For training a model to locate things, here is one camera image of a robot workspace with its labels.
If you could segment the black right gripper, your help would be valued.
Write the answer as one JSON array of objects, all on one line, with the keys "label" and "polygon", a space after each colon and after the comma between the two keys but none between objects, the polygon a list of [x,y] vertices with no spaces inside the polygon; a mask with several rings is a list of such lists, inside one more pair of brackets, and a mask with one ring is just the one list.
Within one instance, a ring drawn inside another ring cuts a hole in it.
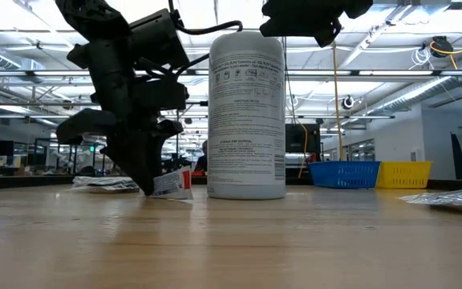
[{"label": "black right gripper", "polygon": [[342,25],[343,0],[268,0],[261,12],[265,37],[311,37],[320,47],[331,44]]}]

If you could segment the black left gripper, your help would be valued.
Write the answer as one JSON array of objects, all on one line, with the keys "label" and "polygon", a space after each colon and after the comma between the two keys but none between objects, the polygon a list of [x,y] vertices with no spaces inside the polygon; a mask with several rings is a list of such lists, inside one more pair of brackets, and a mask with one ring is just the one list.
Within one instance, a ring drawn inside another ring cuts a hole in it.
[{"label": "black left gripper", "polygon": [[100,39],[76,46],[67,58],[88,69],[99,110],[85,108],[56,129],[58,141],[79,145],[86,135],[105,136],[110,157],[146,195],[162,175],[165,141],[183,131],[162,111],[186,107],[186,87],[174,72],[188,64],[179,41]]}]

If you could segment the white toothpaste tube red end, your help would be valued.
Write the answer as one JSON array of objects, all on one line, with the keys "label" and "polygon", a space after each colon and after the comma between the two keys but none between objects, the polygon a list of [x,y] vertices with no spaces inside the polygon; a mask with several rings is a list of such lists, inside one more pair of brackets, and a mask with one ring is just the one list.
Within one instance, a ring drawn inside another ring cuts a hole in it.
[{"label": "white toothpaste tube red end", "polygon": [[152,197],[174,200],[192,200],[192,171],[188,166],[155,177]]}]

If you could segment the person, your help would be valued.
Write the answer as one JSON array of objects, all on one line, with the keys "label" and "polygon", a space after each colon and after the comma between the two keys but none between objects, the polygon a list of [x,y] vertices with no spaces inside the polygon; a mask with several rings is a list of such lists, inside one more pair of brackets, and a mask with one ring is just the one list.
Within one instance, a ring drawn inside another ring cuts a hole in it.
[{"label": "person", "polygon": [[204,141],[202,144],[203,155],[198,158],[195,167],[196,172],[206,172],[208,168],[208,141]]}]

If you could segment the white disinfecting wipes canister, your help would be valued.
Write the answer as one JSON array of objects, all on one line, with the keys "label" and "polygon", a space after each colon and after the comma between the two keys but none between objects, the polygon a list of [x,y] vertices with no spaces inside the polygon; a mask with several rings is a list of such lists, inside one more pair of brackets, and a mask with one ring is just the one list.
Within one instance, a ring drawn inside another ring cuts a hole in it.
[{"label": "white disinfecting wipes canister", "polygon": [[215,39],[209,52],[210,197],[286,195],[286,81],[283,46],[245,31]]}]

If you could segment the blue plastic basket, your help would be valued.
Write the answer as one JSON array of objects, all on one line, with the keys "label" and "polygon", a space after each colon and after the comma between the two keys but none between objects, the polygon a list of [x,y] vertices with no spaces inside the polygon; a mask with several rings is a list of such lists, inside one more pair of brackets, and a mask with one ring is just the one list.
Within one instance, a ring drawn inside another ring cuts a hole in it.
[{"label": "blue plastic basket", "polygon": [[315,186],[332,189],[376,187],[380,161],[321,161],[308,164]]}]

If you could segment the yellow plastic basket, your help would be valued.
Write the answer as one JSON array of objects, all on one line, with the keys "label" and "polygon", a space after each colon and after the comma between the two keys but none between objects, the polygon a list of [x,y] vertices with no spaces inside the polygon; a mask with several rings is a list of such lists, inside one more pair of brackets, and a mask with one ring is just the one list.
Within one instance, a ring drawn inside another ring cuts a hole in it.
[{"label": "yellow plastic basket", "polygon": [[376,187],[380,189],[425,189],[430,161],[382,161]]}]

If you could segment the black leaning panel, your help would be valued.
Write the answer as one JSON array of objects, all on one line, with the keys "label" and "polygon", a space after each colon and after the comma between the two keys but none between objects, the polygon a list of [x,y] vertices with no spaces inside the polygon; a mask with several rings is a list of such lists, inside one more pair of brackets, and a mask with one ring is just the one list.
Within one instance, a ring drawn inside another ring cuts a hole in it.
[{"label": "black leaning panel", "polygon": [[452,142],[452,158],[454,163],[454,170],[457,180],[462,180],[462,149],[456,134],[451,134]]}]

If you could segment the black workstation frame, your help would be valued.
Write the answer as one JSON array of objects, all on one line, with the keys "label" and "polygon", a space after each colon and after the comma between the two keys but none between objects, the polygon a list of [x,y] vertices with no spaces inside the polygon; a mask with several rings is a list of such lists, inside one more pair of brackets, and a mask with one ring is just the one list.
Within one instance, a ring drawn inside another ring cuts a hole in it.
[{"label": "black workstation frame", "polygon": [[176,155],[178,159],[197,161],[202,156],[203,138],[207,137],[207,128],[196,127],[193,120],[208,118],[208,102],[188,102],[186,109],[176,110],[175,120],[180,122],[184,131],[176,135]]}]

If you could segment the black framed glass enclosure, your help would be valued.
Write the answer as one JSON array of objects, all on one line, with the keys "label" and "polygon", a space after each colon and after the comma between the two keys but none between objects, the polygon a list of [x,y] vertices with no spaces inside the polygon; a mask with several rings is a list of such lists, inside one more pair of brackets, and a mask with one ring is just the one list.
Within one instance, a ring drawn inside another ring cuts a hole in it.
[{"label": "black framed glass enclosure", "polygon": [[85,167],[101,168],[104,143],[83,141],[81,144],[62,144],[56,138],[36,138],[33,143],[32,165],[46,173],[77,174]]}]

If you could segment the black wall monitor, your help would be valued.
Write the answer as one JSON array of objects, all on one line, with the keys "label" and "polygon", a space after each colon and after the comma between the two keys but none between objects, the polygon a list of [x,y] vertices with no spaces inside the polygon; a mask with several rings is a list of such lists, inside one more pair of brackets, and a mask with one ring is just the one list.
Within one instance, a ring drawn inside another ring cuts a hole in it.
[{"label": "black wall monitor", "polygon": [[287,153],[315,153],[321,151],[319,124],[286,124]]}]

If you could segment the black aluminium table frame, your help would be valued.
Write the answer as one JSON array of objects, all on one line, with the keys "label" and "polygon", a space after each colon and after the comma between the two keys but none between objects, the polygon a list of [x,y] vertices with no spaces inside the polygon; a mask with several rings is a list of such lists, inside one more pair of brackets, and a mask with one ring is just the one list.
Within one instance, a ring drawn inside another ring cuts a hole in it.
[{"label": "black aluminium table frame", "polygon": [[[74,176],[33,176],[33,177],[0,177],[0,189],[35,187],[45,185],[71,185]],[[429,180],[426,189],[459,190],[462,180]]]}]

